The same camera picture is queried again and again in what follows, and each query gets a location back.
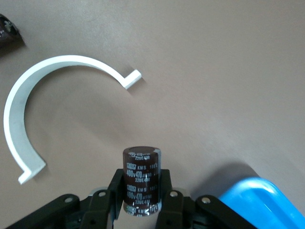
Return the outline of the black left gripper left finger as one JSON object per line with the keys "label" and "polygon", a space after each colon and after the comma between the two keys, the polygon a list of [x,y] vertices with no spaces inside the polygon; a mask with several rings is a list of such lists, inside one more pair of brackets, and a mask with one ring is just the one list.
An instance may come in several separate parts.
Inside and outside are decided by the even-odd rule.
{"label": "black left gripper left finger", "polygon": [[123,170],[117,169],[108,187],[92,191],[80,200],[74,194],[62,195],[9,229],[112,229],[123,201]]}

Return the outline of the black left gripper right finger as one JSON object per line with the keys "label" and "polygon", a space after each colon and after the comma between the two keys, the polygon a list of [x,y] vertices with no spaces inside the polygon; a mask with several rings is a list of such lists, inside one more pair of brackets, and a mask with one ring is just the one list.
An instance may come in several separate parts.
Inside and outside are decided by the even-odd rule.
{"label": "black left gripper right finger", "polygon": [[173,188],[168,169],[160,176],[162,209],[158,214],[157,229],[254,229],[221,200],[212,195],[202,195],[196,200],[184,196]]}

